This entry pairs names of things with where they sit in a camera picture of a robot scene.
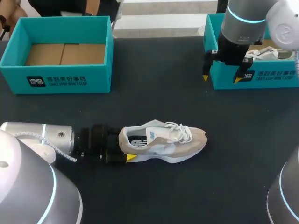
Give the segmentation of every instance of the cardboard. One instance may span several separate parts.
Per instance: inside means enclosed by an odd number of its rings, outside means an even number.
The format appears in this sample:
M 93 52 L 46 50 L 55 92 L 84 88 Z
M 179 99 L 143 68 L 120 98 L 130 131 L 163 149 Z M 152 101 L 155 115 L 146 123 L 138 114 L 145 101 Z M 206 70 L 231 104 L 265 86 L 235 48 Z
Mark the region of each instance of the cardboard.
M 262 50 L 268 46 L 271 46 L 275 49 L 281 49 L 279 46 L 277 46 L 272 40 L 270 39 L 264 39 L 263 44 L 262 45 L 251 45 L 248 49 L 249 50 Z
M 103 64 L 104 44 L 33 44 L 26 65 Z
M 26 65 L 60 65 L 64 44 L 33 44 Z
M 104 44 L 66 44 L 60 64 L 103 64 Z

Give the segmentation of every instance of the teal box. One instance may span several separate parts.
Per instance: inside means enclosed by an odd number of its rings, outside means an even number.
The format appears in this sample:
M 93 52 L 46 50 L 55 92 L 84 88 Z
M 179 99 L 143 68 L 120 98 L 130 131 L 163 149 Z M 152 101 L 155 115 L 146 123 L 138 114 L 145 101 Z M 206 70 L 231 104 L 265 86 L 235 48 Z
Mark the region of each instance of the teal box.
M 218 50 L 217 39 L 225 14 L 208 14 L 204 34 L 205 52 Z M 266 31 L 265 39 L 270 39 Z M 294 60 L 254 61 L 241 81 L 234 84 L 237 66 L 228 66 L 214 61 L 210 70 L 214 89 L 250 89 L 298 87 Z
M 103 64 L 24 66 L 32 44 L 105 44 Z M 20 18 L 0 62 L 14 94 L 108 93 L 113 61 L 109 16 Z

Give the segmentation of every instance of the silver metal cylinder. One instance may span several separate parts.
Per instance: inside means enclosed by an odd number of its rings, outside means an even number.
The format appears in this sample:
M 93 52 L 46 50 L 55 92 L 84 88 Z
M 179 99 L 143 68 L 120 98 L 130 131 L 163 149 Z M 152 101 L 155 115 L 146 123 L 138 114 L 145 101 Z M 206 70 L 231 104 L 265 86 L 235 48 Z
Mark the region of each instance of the silver metal cylinder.
M 299 224 L 299 149 L 297 148 L 271 186 L 267 212 L 272 224 Z
M 76 186 L 28 146 L 0 130 L 0 223 L 79 224 Z
M 263 36 L 266 15 L 277 0 L 230 0 L 221 32 L 235 44 L 253 44 Z
M 71 126 L 48 125 L 48 124 L 33 124 L 33 123 L 20 123 L 20 122 L 6 122 L 2 124 L 0 130 L 6 131 L 12 135 L 20 132 L 33 132 L 43 136 L 50 141 L 53 145 L 59 148 L 66 154 L 70 154 L 74 148 L 74 132 Z M 30 136 L 22 136 L 20 139 L 29 138 Z

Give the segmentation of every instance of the box logo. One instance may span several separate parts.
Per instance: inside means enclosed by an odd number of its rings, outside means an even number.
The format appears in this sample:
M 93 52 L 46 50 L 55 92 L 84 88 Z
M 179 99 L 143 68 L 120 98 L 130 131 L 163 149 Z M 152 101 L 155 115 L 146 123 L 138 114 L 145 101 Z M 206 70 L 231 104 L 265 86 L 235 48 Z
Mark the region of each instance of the box logo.
M 250 82 L 253 78 L 255 71 L 247 71 L 244 77 L 239 82 Z
M 45 87 L 46 83 L 41 76 L 27 76 L 27 80 L 31 87 Z

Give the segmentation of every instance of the dark tabletop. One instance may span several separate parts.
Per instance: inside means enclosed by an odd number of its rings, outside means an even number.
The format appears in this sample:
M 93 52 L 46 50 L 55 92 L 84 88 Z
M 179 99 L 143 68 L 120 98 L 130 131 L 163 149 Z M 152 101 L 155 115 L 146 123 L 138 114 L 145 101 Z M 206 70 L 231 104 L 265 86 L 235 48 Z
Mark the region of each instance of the dark tabletop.
M 298 89 L 214 90 L 201 75 L 200 37 L 114 43 L 111 93 L 15 96 L 0 76 L 0 123 L 79 130 L 158 119 L 205 130 L 208 145 L 177 164 L 58 160 L 81 192 L 82 224 L 268 224 L 268 189 L 299 142 Z

